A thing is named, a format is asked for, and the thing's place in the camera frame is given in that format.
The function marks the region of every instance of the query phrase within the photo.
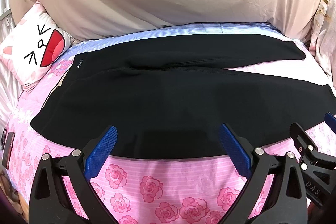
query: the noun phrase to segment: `bed sheet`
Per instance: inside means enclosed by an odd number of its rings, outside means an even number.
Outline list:
[[[256,33],[290,40],[267,24],[207,23],[86,41],[71,47],[52,65],[30,94],[23,92],[7,125],[10,131],[16,133],[8,173],[26,201],[29,203],[31,185],[41,156],[44,153],[50,153],[52,157],[65,156],[73,150],[44,139],[30,127],[30,121],[71,66],[75,54],[149,37],[196,33]],[[291,77],[332,87],[330,79],[304,44],[295,39],[294,42],[307,55],[305,60],[268,62],[233,69]],[[324,122],[307,132],[319,151],[336,155],[336,136]],[[291,140],[268,145],[265,150],[276,155],[293,151],[299,157]],[[85,216],[69,178],[64,178],[64,182],[74,209]],[[228,156],[189,160],[134,160],[109,156],[99,175],[90,182],[119,223],[210,224],[217,223],[227,212],[246,179],[236,172]],[[260,213],[271,182],[272,176],[268,176],[251,216]]]

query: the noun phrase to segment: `silver screw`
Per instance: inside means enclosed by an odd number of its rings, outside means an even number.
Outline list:
[[[303,171],[306,171],[308,169],[308,166],[305,163],[303,163],[303,164],[301,164],[301,169]]]
[[[79,149],[75,149],[74,151],[72,151],[72,155],[77,157],[81,154],[82,152]]]
[[[47,160],[48,158],[49,158],[49,154],[43,154],[43,155],[42,155],[42,159],[43,159],[43,160]]]
[[[289,158],[291,158],[291,159],[294,159],[294,158],[295,158],[294,153],[291,152],[291,151],[289,151],[289,152],[287,153],[287,156],[288,156]]]
[[[262,148],[260,148],[260,147],[257,147],[257,148],[255,149],[255,152],[256,152],[258,155],[262,155],[262,154],[264,153],[264,150],[263,150]]]

